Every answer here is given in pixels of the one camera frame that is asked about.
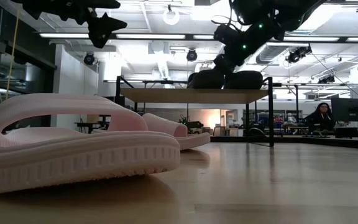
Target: stage light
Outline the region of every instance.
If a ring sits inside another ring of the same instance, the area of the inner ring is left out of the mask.
[[[194,62],[197,60],[197,53],[195,49],[189,49],[189,52],[187,53],[187,61]]]
[[[296,50],[291,51],[289,56],[285,59],[288,63],[297,63],[302,58],[306,57],[306,54],[311,53],[310,47],[298,47]]]
[[[86,56],[84,58],[85,65],[94,65],[94,64],[96,64],[96,62],[97,62],[97,59],[94,57],[93,52],[86,53]]]

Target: woman's dark hair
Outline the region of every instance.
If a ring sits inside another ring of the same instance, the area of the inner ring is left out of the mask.
[[[328,110],[327,110],[327,115],[332,118],[332,111],[331,111],[331,108],[329,107],[329,105],[327,103],[320,103],[316,110],[313,112],[314,114],[320,114],[320,107],[323,106],[323,105],[326,105],[328,107]]]

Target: pink slide sandal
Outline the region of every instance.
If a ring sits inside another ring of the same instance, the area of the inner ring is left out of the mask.
[[[83,134],[65,128],[8,125],[50,114],[109,114],[108,132]],[[86,180],[153,174],[180,163],[180,145],[165,133],[148,131],[144,119],[99,96],[39,93],[0,104],[0,193]]]
[[[211,142],[209,133],[187,136],[187,127],[184,124],[169,121],[150,113],[144,114],[143,119],[146,121],[149,131],[167,133],[175,137],[180,144],[181,150],[203,146]]]

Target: desk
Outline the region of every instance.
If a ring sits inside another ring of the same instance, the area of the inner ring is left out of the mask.
[[[121,88],[121,82],[130,88]],[[246,104],[255,102],[268,96],[268,123],[269,123],[269,146],[274,146],[273,135],[273,78],[263,80],[267,90],[222,90],[222,89],[163,89],[163,88],[134,88],[123,77],[117,76],[116,96],[124,96],[135,103],[211,103],[211,104]]]
[[[287,133],[287,130],[298,130],[299,134],[305,134],[308,132],[309,127],[304,127],[304,126],[283,126],[284,131]]]
[[[358,128],[335,128],[335,138],[358,138]]]
[[[93,126],[95,124],[100,125],[99,123],[75,123],[77,128],[88,128],[88,134],[92,134]]]

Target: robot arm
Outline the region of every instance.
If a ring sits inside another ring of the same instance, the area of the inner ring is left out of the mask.
[[[255,53],[272,38],[283,40],[286,31],[299,28],[327,0],[233,0],[231,7],[245,31],[234,30],[230,25],[220,25],[214,39],[225,44],[224,54],[218,55],[215,70],[230,74],[236,66]]]
[[[97,48],[103,48],[111,32],[127,27],[127,23],[110,18],[106,13],[100,18],[95,8],[118,9],[116,0],[12,0],[23,5],[23,9],[34,19],[42,12],[58,15],[61,20],[74,19],[77,24],[88,23],[89,39]]]

